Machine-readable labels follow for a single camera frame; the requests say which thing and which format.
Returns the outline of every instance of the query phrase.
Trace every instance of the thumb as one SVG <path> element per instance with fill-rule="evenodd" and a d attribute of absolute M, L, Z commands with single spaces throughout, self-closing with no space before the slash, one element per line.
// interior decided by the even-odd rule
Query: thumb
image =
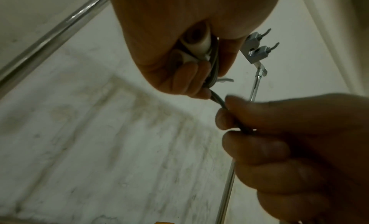
<path fill-rule="evenodd" d="M 229 111 L 258 130 L 323 134 L 356 128 L 369 121 L 369 101 L 352 95 L 323 95 L 268 103 L 227 96 Z"/>

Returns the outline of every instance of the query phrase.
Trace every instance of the white spool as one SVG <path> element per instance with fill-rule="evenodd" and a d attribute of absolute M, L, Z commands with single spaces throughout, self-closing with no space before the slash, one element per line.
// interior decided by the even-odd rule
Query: white spool
<path fill-rule="evenodd" d="M 199 60 L 179 49 L 174 49 L 169 55 L 168 67 L 171 70 L 176 70 L 187 62 L 197 63 Z"/>
<path fill-rule="evenodd" d="M 182 35 L 180 41 L 193 55 L 204 59 L 211 47 L 209 24 L 206 22 L 197 23 Z"/>

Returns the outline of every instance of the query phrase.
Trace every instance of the metal rod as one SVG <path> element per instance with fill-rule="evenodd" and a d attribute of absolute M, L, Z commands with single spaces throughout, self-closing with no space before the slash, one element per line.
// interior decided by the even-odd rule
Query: metal rod
<path fill-rule="evenodd" d="M 81 8 L 79 8 L 70 16 L 68 16 L 64 21 L 59 23 L 54 29 L 50 30 L 37 42 L 35 42 L 28 49 L 26 49 L 23 53 L 18 55 L 10 63 L 1 68 L 0 81 L 2 81 L 5 77 L 7 77 L 11 72 L 15 71 L 19 66 L 27 62 L 33 55 L 35 55 L 47 44 L 49 44 L 50 41 L 52 41 L 54 38 L 62 34 L 74 23 L 78 22 L 81 19 L 81 17 L 84 16 L 89 11 L 91 11 L 91 9 L 94 6 L 96 6 L 97 4 L 105 3 L 107 1 L 108 0 L 90 0 L 89 2 L 84 4 Z"/>
<path fill-rule="evenodd" d="M 258 89 L 259 89 L 259 85 L 260 85 L 260 81 L 261 81 L 262 77 L 263 77 L 263 67 L 258 66 L 258 70 L 256 71 L 256 75 L 255 75 L 254 85 L 253 85 L 253 88 L 251 90 L 250 102 L 255 101 L 256 94 L 258 93 Z M 234 178 L 235 178 L 235 175 L 236 175 L 235 172 L 234 172 L 234 166 L 235 166 L 235 161 L 232 161 L 231 167 L 230 167 L 229 172 L 228 172 L 226 185 L 224 187 L 222 200 L 220 202 L 220 208 L 219 208 L 218 216 L 217 216 L 216 222 L 215 222 L 216 224 L 223 224 L 224 221 L 225 221 L 225 218 L 226 218 L 228 204 L 229 204 L 229 200 L 231 198 Z"/>

